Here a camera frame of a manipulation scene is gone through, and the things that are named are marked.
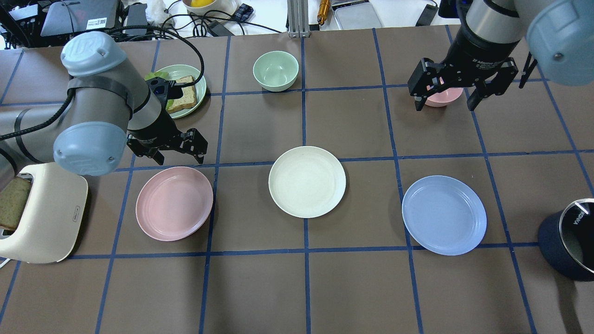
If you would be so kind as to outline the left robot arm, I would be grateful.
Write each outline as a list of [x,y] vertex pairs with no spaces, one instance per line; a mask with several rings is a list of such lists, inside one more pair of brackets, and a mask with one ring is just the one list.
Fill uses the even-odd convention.
[[163,165],[162,152],[189,154],[202,164],[208,142],[194,128],[180,131],[166,111],[190,83],[139,74],[110,34],[84,32],[61,51],[71,78],[55,112],[38,108],[1,114],[1,187],[26,166],[55,162],[77,175],[117,169],[123,151]]

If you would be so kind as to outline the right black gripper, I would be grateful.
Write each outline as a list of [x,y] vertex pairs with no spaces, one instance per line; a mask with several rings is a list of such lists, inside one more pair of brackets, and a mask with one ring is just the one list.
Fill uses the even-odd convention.
[[502,95],[518,74],[511,57],[517,45],[518,41],[497,44],[472,32],[458,32],[442,61],[422,58],[410,76],[407,86],[415,110],[422,111],[430,96],[454,87],[474,87],[467,99],[471,111],[491,95]]

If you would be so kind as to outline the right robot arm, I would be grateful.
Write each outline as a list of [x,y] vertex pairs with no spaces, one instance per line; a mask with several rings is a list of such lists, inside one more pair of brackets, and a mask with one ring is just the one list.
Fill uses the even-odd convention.
[[518,74],[511,53],[522,39],[529,48],[522,84],[536,66],[561,85],[593,81],[591,0],[442,0],[438,13],[458,18],[460,28],[443,61],[423,58],[410,76],[418,111],[450,88],[474,88],[467,100],[471,110],[482,99],[503,95]]

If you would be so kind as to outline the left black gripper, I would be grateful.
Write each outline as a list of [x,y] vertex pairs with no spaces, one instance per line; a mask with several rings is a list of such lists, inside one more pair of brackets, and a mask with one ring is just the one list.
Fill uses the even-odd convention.
[[165,162],[162,150],[189,154],[202,165],[208,148],[208,141],[197,129],[180,131],[159,100],[132,110],[126,144],[136,157],[151,159],[159,166]]

